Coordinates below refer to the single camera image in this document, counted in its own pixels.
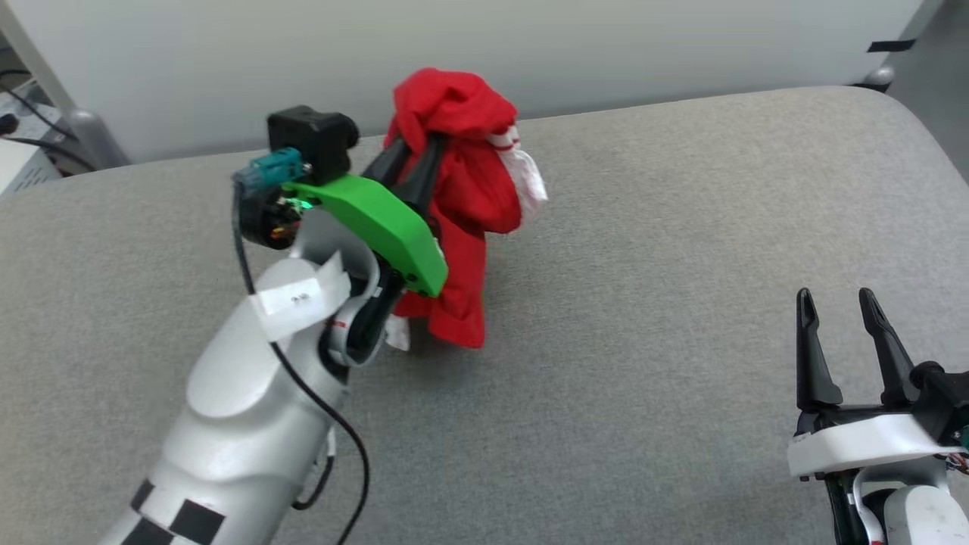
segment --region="gray cushion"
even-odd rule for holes
[[[881,391],[857,292],[917,362],[969,369],[969,187],[880,94],[805,88],[521,123],[551,203],[489,240],[489,339],[416,333],[355,372],[373,460],[355,543],[830,543],[788,474],[795,293],[848,401]],[[357,165],[378,140],[366,139]],[[0,202],[0,542],[91,543],[154,463],[243,295],[229,173],[140,165]],[[252,248],[262,270],[279,257]],[[342,440],[278,543],[329,543]]]

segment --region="white label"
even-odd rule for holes
[[[260,292],[259,302],[263,305],[266,316],[272,316],[293,308],[313,305],[322,295],[320,282],[316,278],[307,278],[302,282]]]
[[[331,317],[350,299],[350,276],[339,252],[314,277],[268,289],[250,301],[269,340],[279,340]]]

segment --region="wire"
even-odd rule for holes
[[[323,493],[323,488],[327,485],[327,480],[329,479],[329,473],[333,471],[333,460],[334,457],[327,456],[327,465],[323,468],[323,474],[320,475],[320,480],[316,483],[316,488],[313,489],[313,494],[309,496],[307,501],[299,501],[298,499],[293,502],[293,508],[296,511],[305,511],[316,503],[316,500],[320,498],[320,494]]]
[[[94,171],[98,170],[98,169],[95,169],[93,165],[81,159],[73,152],[68,151],[67,149],[64,149],[63,147],[57,144],[51,144],[50,142],[44,142],[43,140],[34,140],[32,138],[16,138],[16,137],[0,137],[0,138],[3,138],[4,140],[13,141],[13,142],[20,142],[21,144],[31,144],[37,147],[48,149],[50,151],[54,151],[56,153],[60,153],[61,155],[67,157],[68,159],[71,159],[75,163],[78,163],[79,165],[87,169],[88,172],[93,173]]]
[[[336,440],[333,437],[333,428],[329,429],[327,433],[327,465],[323,468],[323,473],[320,475],[320,480],[316,482],[316,488],[313,489],[313,494],[309,495],[309,499],[306,501],[299,501],[296,499],[293,501],[292,507],[296,511],[305,511],[316,503],[316,500],[320,498],[320,494],[323,493],[323,488],[327,485],[327,480],[329,480],[329,473],[333,471],[333,462],[336,460]]]
[[[0,70],[0,78],[3,78],[4,76],[12,76],[12,75],[32,76],[30,74],[30,72],[28,72],[26,70],[16,70],[16,69],[14,69],[14,70]],[[58,133],[64,135],[65,137],[67,137],[67,138],[69,138],[71,140],[77,140],[78,139],[78,137],[74,136],[73,134],[65,131],[64,129],[62,129],[62,128],[58,127],[57,125],[55,125],[54,123],[50,122],[50,120],[47,119],[46,117],[44,117],[43,115],[41,115],[41,113],[38,112],[37,109],[34,108],[34,105],[30,104],[30,102],[27,101],[27,99],[25,99],[25,98],[21,97],[20,95],[16,94],[13,89],[10,89],[7,85],[3,84],[2,82],[0,82],[0,90],[7,91],[8,93],[10,93],[10,96],[12,96],[15,99],[17,99],[27,110],[29,110],[31,113],[33,113],[34,115],[36,115],[38,119],[40,119],[41,121],[43,121],[46,126],[50,127],[51,129],[57,131]]]
[[[248,292],[249,295],[256,295],[256,288],[252,282],[252,272],[249,270],[249,260],[246,258],[245,248],[242,245],[242,232],[239,230],[238,214],[236,213],[238,212],[242,203],[242,183],[240,181],[235,181],[233,183],[233,192],[233,239],[235,242],[235,256],[238,258],[239,268],[242,270],[242,278],[246,284],[246,292]],[[357,452],[360,454],[360,463],[363,466],[363,484],[360,487],[360,499],[357,502],[357,508],[354,509],[354,514],[350,517],[350,522],[348,522],[347,526],[344,527],[343,532],[340,534],[340,538],[336,541],[336,545],[343,545],[343,543],[345,543],[347,538],[350,536],[350,532],[353,531],[354,526],[357,524],[360,513],[363,512],[363,507],[366,505],[367,496],[370,493],[370,457],[367,456],[366,447],[363,446],[363,439],[360,438],[357,430],[354,430],[354,427],[351,426],[350,423],[347,422],[343,416],[336,411],[336,409],[329,406],[326,401],[323,401],[323,399],[320,398],[320,396],[318,396],[308,384],[306,384],[306,381],[304,381],[302,377],[299,376],[299,373],[293,369],[293,365],[290,364],[290,361],[286,358],[286,354],[284,354],[282,349],[279,348],[279,345],[276,344],[275,341],[272,341],[269,343],[269,347],[272,348],[272,352],[275,353],[280,365],[282,365],[283,369],[285,369],[287,374],[290,375],[293,382],[296,382],[303,394],[306,394],[306,396],[315,402],[317,406],[323,409],[323,411],[329,415],[334,422],[339,424],[340,428],[343,428],[343,431],[350,436],[350,439],[353,440],[354,445],[357,446]]]

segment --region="red cloth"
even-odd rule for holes
[[[408,292],[394,314],[426,316],[436,337],[479,348],[485,342],[485,232],[508,233],[521,222],[515,184],[486,138],[507,132],[517,110],[481,77],[434,68],[398,85],[393,103],[396,114],[384,145],[400,134],[414,151],[405,175],[426,147],[427,133],[451,135],[430,207],[448,279],[435,299]]]

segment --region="white fabric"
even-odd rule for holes
[[[491,135],[487,140],[495,147],[515,183],[518,204],[521,206],[521,222],[532,219],[548,200],[548,192],[535,160],[521,149],[518,128],[512,125],[505,134]]]

